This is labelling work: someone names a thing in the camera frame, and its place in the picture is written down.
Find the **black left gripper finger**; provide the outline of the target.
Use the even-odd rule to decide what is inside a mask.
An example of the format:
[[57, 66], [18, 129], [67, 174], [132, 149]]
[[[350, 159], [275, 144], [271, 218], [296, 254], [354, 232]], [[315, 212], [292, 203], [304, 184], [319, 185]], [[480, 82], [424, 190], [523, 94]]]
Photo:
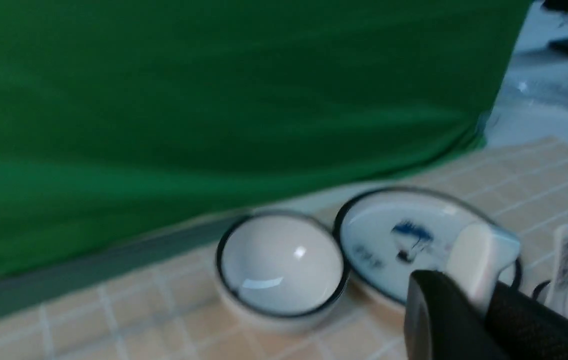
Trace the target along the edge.
[[446, 274], [409, 277], [403, 337], [410, 360], [568, 360], [568, 319], [498, 284], [480, 316]]

